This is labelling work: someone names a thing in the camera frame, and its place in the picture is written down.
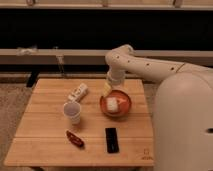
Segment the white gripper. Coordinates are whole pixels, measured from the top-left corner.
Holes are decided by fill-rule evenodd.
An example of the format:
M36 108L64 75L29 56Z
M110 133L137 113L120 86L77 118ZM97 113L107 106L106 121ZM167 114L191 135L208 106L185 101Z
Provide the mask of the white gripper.
M107 72L107 82L104 84L103 96L107 97L112 91L112 86L118 86L124 83L125 71L124 70L112 70Z

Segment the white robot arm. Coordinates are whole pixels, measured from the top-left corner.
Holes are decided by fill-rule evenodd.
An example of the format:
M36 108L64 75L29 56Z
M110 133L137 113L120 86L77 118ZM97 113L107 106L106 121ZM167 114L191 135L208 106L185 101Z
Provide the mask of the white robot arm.
M141 58L126 44L108 51L104 92L131 72L157 82L152 116L154 171L213 171L213 68Z

